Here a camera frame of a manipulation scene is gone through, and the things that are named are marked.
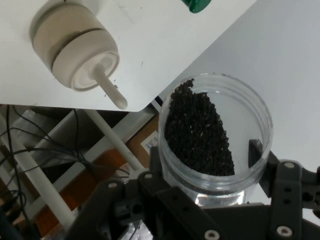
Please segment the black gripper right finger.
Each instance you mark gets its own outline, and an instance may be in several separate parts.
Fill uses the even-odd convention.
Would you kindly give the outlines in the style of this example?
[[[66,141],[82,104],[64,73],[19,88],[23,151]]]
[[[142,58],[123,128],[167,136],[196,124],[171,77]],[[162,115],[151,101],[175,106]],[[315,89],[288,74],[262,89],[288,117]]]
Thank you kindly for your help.
[[[266,223],[253,221],[250,240],[318,240],[320,228],[303,218],[303,209],[320,216],[320,172],[269,153],[259,184],[271,199]]]

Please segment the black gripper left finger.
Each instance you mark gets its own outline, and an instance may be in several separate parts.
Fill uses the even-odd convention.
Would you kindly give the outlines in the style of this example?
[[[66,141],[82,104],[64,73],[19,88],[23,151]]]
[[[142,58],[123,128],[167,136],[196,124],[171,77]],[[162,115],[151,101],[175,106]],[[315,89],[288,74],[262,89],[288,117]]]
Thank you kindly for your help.
[[[163,178],[158,147],[137,179],[99,183],[67,232],[69,240],[119,240],[143,222],[156,240],[226,240],[226,232],[179,187]]]

